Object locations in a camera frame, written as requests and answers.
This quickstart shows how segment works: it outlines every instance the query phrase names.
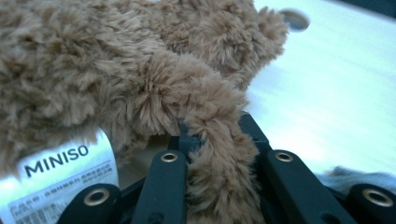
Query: brand name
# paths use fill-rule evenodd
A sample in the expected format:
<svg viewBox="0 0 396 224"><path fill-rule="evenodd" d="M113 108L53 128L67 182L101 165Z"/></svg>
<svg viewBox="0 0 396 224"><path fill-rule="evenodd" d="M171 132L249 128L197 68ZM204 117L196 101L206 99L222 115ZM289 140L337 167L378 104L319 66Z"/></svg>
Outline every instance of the brand name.
<svg viewBox="0 0 396 224"><path fill-rule="evenodd" d="M35 165L25 165L24 170L27 176L30 178L35 173L44 173L51 169L55 169L58 166L62 166L70 161L76 161L78 158L85 157L89 153L86 146L79 146L78 148L70 148L66 151L57 153L54 157L44 158L36 161Z"/></svg>

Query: brown fur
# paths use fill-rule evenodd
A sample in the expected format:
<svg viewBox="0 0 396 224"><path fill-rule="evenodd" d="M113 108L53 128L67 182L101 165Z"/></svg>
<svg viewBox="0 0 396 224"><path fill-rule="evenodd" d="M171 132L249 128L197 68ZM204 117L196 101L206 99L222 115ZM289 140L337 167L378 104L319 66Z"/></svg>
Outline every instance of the brown fur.
<svg viewBox="0 0 396 224"><path fill-rule="evenodd" d="M287 26L249 0L0 0L0 174L102 128L119 163L182 120L190 223L260 223L237 121L244 90L281 54Z"/></svg>

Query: white table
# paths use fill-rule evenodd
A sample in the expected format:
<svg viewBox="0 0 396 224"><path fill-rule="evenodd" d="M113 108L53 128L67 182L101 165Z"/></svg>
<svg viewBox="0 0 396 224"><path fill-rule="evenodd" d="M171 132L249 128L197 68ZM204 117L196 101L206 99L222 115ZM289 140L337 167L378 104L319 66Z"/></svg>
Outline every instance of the white table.
<svg viewBox="0 0 396 224"><path fill-rule="evenodd" d="M273 148L296 153L315 173L343 165L396 175L396 21L323 0L256 0L310 19L285 53L255 77L247 111ZM167 146L156 137L119 169L120 187L145 176Z"/></svg>

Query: plush toy leg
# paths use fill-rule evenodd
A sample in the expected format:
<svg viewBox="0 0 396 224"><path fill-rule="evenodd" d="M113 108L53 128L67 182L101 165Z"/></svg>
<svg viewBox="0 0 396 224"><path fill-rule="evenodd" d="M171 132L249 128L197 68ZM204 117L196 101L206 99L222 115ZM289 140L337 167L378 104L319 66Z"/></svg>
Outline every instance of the plush toy leg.
<svg viewBox="0 0 396 224"><path fill-rule="evenodd" d="M204 142L190 155L188 221L262 223L250 170L258 150L238 125L245 94L190 55L156 53L147 72L152 88L138 108L150 115L141 120L142 128L174 131L167 121L184 119L189 134Z"/></svg>

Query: white tag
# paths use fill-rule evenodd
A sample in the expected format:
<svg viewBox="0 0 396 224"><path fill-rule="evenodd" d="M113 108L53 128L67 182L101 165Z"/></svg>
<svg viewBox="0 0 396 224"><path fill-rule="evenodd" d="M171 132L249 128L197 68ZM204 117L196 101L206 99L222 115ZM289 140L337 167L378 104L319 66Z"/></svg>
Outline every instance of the white tag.
<svg viewBox="0 0 396 224"><path fill-rule="evenodd" d="M21 177L0 179L0 223L56 223L66 206L88 186L118 186L111 145L102 130L96 137L96 144L71 141L20 160Z"/></svg>

